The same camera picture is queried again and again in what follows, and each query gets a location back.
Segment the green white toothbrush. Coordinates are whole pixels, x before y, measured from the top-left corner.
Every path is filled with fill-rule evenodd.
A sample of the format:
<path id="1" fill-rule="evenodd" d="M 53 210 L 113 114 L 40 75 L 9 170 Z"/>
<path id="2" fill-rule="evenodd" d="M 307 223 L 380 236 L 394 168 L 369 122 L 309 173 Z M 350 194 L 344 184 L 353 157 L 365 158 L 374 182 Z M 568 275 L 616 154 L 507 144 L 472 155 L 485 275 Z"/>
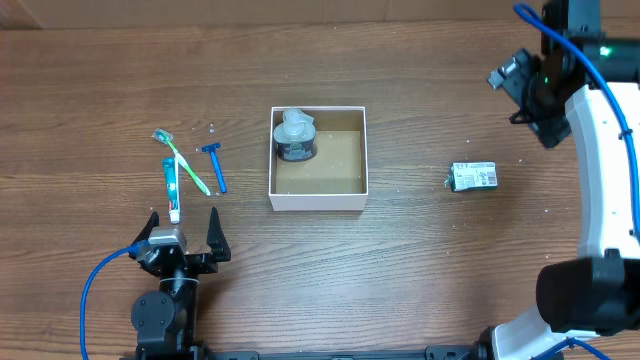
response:
<path id="1" fill-rule="evenodd" d="M 173 135 L 161 128 L 157 128 L 154 130 L 152 137 L 171 149 L 171 151 L 174 154 L 175 160 L 189 174 L 189 176 L 193 180 L 194 184 L 198 187 L 198 189 L 206 196 L 210 196 L 211 195 L 210 189 L 205 185 L 205 183 L 201 180 L 201 178 L 191 168 L 190 164 L 182 156 L 178 148 L 174 145 Z"/>

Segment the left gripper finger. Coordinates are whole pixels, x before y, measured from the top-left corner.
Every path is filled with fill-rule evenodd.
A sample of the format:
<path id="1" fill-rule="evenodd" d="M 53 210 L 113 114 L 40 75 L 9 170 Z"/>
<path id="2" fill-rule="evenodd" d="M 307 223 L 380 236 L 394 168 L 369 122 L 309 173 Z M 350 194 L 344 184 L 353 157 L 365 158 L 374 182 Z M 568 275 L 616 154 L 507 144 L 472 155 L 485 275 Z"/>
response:
<path id="1" fill-rule="evenodd" d="M 131 259 L 137 259 L 144 255 L 149 248 L 149 237 L 152 230 L 159 225 L 159 215 L 156 211 L 153 211 L 141 232 L 134 239 L 130 245 L 128 251 Z"/>
<path id="2" fill-rule="evenodd" d="M 211 209 L 206 244 L 211 249 L 216 262 L 228 262 L 231 260 L 231 250 L 220 223 L 220 217 L 217 209 Z"/>

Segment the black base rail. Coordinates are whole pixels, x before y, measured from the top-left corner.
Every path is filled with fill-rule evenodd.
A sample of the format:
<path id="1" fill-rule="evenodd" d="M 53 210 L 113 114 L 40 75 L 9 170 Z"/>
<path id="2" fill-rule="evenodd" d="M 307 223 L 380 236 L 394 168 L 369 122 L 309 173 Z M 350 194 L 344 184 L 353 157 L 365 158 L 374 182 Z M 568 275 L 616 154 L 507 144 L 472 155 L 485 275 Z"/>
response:
<path id="1" fill-rule="evenodd" d="M 127 355 L 121 360 L 140 359 L 203 359 L 203 360 L 490 360 L 493 354 L 483 344 L 432 345 L 423 350 L 378 350 L 355 352 L 293 352 L 264 354 L 255 351 L 213 352 L 204 349 L 196 353 L 177 355 Z"/>

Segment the white open cardboard box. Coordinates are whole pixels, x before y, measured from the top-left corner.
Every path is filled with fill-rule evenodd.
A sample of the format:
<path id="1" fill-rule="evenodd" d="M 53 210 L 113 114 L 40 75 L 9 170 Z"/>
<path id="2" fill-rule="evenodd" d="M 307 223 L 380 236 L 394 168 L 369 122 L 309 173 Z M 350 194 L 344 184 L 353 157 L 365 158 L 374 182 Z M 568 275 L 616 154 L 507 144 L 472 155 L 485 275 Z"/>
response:
<path id="1" fill-rule="evenodd" d="M 314 156 L 286 162 L 270 141 L 268 196 L 275 211 L 362 211 L 369 195 L 366 108 L 302 106 L 314 118 Z"/>

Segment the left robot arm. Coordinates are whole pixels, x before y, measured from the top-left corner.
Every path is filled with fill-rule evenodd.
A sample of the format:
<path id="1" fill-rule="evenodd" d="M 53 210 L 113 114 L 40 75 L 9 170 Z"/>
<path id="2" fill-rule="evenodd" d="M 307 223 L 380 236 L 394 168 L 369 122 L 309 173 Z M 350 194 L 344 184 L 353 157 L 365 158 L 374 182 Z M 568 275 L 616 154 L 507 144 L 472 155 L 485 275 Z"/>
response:
<path id="1" fill-rule="evenodd" d="M 189 253 L 179 225 L 162 226 L 152 213 L 132 242 L 129 257 L 159 279 L 159 288 L 141 295 L 132 305 L 137 331 L 137 359 L 211 359 L 211 350 L 195 338 L 201 275 L 213 274 L 231 260 L 218 211 L 211 210 L 207 252 Z"/>

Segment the blue disposable razor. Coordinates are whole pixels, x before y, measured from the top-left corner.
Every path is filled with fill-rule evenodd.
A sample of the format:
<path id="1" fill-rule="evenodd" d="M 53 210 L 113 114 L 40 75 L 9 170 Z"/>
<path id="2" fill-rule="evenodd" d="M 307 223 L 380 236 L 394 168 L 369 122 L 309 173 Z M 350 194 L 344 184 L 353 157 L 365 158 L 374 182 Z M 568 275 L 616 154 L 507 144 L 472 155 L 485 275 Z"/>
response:
<path id="1" fill-rule="evenodd" d="M 218 181 L 218 186 L 220 189 L 220 192 L 222 194 L 226 194 L 227 193 L 227 185 L 226 185 L 226 181 L 224 178 L 224 174 L 221 168 L 221 164 L 219 161 L 219 158 L 217 156 L 216 150 L 219 149 L 221 147 L 221 144 L 216 142 L 213 144 L 209 144 L 209 145 L 205 145 L 201 148 L 201 151 L 204 153 L 208 153 L 210 155 L 211 158 L 211 162 L 216 174 L 216 178 Z"/>

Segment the green toothpaste tube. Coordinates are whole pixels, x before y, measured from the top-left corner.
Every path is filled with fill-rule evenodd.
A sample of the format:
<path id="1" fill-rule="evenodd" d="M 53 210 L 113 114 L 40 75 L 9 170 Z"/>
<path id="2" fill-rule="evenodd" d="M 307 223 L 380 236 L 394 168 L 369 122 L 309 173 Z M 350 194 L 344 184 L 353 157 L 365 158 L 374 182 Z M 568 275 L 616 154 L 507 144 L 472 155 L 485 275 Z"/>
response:
<path id="1" fill-rule="evenodd" d="M 181 208 L 178 164 L 174 157 L 168 157 L 162 160 L 162 166 L 169 201 L 169 219 L 172 224 L 179 224 L 181 221 Z"/>

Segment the clear pump soap bottle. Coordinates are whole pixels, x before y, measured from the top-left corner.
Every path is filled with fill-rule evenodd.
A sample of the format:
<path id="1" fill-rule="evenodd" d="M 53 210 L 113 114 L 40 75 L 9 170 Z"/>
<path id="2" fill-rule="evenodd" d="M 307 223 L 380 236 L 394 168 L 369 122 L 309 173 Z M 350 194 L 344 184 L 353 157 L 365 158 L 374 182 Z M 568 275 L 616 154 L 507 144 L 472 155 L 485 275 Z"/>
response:
<path id="1" fill-rule="evenodd" d="M 277 155 L 287 162 L 302 162 L 313 158 L 315 137 L 314 118 L 297 108 L 286 109 L 282 122 L 273 132 Z"/>

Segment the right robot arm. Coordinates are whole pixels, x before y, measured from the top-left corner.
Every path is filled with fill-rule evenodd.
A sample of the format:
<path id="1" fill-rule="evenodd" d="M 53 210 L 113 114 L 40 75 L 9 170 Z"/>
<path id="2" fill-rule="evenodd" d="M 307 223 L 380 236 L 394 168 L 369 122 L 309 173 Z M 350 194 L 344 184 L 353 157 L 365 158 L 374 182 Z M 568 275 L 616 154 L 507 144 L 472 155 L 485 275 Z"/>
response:
<path id="1" fill-rule="evenodd" d="M 534 305 L 488 329 L 479 359 L 558 359 L 566 348 L 639 326 L 639 43 L 610 38 L 596 1 L 514 12 L 541 34 L 488 78 L 546 148 L 572 137 L 581 191 L 577 257 L 544 267 Z"/>

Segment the green white soap bar packet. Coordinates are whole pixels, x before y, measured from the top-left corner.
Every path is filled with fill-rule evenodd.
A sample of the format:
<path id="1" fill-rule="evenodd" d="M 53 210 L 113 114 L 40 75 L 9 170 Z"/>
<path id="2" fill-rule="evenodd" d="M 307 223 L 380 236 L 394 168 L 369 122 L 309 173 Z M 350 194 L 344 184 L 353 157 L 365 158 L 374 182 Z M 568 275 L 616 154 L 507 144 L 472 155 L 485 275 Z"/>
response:
<path id="1" fill-rule="evenodd" d="M 498 187 L 494 162 L 454 162 L 444 185 L 452 192 L 489 190 Z"/>

